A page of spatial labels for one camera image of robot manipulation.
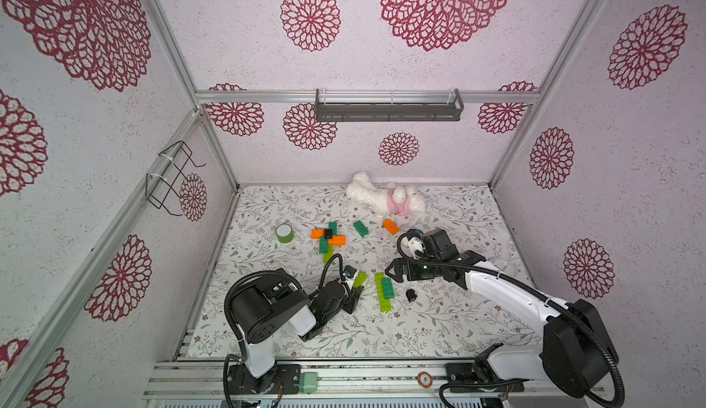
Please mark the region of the extra dark green lego brick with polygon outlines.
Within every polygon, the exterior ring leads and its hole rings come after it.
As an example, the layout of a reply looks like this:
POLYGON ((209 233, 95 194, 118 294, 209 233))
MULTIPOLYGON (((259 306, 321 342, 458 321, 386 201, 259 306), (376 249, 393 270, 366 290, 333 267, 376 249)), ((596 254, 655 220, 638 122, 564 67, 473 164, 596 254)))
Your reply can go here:
POLYGON ((395 297, 395 289, 393 288, 393 281, 389 277, 385 277, 381 280, 382 294, 384 294, 384 299, 391 301, 395 297))

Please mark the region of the long lime green lego brick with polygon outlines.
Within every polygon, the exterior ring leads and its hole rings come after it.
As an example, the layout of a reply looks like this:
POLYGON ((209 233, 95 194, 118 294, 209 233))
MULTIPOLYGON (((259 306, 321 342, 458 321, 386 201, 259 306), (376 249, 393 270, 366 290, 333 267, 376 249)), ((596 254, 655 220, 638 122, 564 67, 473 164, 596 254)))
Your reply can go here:
POLYGON ((327 252, 323 255, 323 262, 325 265, 330 261, 331 257, 334 255, 334 253, 335 253, 334 248, 329 247, 327 252))

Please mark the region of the dark green lego brick front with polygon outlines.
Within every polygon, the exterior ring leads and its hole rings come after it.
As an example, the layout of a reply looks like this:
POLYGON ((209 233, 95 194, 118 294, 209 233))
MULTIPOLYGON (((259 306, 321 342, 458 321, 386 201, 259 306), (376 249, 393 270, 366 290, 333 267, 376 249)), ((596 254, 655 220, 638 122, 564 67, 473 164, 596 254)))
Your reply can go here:
POLYGON ((321 255, 324 255, 325 253, 329 252, 329 241, 325 237, 321 237, 319 239, 319 253, 321 255))

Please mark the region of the dark green lego brick back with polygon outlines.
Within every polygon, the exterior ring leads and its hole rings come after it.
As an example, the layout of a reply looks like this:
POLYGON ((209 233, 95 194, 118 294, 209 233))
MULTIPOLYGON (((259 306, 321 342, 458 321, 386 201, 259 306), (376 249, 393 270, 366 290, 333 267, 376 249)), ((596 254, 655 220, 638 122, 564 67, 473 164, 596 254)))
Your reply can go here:
POLYGON ((361 238, 365 238, 370 234, 368 228, 360 220, 355 221, 353 227, 361 238))

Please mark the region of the orange lego brick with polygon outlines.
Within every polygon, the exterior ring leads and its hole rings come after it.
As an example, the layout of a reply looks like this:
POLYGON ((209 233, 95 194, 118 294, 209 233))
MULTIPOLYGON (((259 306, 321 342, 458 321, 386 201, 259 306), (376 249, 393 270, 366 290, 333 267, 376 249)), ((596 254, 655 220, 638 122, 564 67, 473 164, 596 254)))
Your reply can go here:
POLYGON ((391 235, 397 235, 400 231, 399 227, 392 220, 385 220, 382 223, 382 227, 391 235))
POLYGON ((315 230, 312 230, 312 238, 313 238, 314 240, 318 240, 318 239, 321 239, 321 238, 325 238, 325 232, 326 232, 326 231, 327 231, 326 229, 315 229, 315 230))
POLYGON ((345 246, 347 244, 347 238, 343 235, 333 236, 329 240, 329 244, 332 246, 345 246))

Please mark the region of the lime lego brick back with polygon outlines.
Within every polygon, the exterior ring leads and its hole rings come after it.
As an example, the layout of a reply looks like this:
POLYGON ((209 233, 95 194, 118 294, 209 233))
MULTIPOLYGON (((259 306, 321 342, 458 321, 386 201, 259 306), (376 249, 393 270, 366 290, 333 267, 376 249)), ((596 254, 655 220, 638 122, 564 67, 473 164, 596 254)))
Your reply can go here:
POLYGON ((364 286, 367 278, 368 278, 368 275, 365 272, 359 271, 357 273, 356 277, 354 278, 353 288, 362 288, 364 286))

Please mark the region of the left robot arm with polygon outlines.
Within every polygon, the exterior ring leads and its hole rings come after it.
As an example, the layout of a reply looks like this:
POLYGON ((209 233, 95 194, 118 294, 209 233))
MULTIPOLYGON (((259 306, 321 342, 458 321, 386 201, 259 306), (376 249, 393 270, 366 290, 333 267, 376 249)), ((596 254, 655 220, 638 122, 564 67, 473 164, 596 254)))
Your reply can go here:
POLYGON ((282 268, 236 281, 224 298, 224 315, 240 352, 224 360, 226 402, 232 404, 233 396, 299 393, 302 368, 279 365, 275 334, 289 328, 303 342, 314 339, 340 312, 356 310, 366 280, 364 272, 346 265, 336 253, 311 293, 282 268))

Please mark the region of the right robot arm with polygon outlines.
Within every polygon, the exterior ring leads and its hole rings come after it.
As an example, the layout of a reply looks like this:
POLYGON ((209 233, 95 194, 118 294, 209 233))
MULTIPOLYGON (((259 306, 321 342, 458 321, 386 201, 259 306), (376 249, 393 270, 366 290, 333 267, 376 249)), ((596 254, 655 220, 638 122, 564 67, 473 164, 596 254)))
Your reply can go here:
POLYGON ((490 299, 540 336, 536 347, 497 343, 472 358, 466 375, 439 386, 446 394, 510 391, 528 382, 551 382, 575 399, 588 398, 600 407, 622 407, 626 389, 619 356, 595 306, 547 295, 511 277, 471 250, 459 251, 446 231, 411 229, 396 241, 399 254, 386 276, 397 283, 437 277, 490 299))

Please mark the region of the white pink plush toy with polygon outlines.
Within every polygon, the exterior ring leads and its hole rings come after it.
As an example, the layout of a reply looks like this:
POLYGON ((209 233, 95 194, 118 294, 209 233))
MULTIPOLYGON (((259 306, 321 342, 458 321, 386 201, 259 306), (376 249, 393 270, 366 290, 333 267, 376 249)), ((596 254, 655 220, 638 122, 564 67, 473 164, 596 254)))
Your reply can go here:
POLYGON ((379 216, 421 215, 426 212, 426 203, 415 187, 389 183, 377 187, 366 172, 358 172, 346 188, 346 196, 353 202, 369 207, 379 216))

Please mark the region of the green tape roll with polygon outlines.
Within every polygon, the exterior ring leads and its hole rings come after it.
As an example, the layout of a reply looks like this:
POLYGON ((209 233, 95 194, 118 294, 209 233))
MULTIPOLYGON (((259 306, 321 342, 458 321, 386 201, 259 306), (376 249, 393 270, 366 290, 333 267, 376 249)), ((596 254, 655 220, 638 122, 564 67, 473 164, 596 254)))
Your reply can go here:
POLYGON ((275 234, 281 244, 289 244, 294 239, 293 227, 288 223, 279 224, 275 229, 275 234))

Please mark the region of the green connector block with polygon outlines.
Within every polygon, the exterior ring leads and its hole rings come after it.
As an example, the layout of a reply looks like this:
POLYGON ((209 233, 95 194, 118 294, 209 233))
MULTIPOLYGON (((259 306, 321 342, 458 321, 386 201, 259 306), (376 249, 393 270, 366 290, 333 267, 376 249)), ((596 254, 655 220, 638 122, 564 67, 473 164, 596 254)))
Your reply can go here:
POLYGON ((316 372, 303 372, 299 381, 299 393, 316 393, 318 389, 318 380, 318 374, 316 372))

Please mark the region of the black wall shelf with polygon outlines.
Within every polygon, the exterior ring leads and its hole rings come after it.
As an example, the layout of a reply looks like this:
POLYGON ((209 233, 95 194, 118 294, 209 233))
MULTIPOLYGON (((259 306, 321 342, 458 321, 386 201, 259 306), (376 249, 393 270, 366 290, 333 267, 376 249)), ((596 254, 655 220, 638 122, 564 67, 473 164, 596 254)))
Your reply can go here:
POLYGON ((378 122, 457 122, 465 109, 458 90, 446 96, 443 102, 395 102, 393 97, 378 103, 333 103, 323 100, 316 91, 315 119, 327 123, 378 122))

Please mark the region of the metal base rail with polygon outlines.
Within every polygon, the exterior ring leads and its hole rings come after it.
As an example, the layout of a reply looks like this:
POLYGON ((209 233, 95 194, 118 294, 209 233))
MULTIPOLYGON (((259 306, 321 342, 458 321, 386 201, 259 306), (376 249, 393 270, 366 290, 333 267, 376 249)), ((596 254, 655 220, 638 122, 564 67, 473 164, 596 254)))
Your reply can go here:
MULTIPOLYGON (((281 396, 282 404, 304 399, 343 399, 388 401, 390 399, 422 399, 439 402, 439 387, 448 382, 470 382, 489 377, 471 359, 299 359, 281 360, 279 365, 299 365, 303 372, 318 374, 314 394, 281 396)), ((221 360, 159 362, 148 379, 143 400, 155 405, 159 401, 225 400, 221 360)), ((252 400, 272 402, 273 394, 233 396, 234 402, 252 400)))

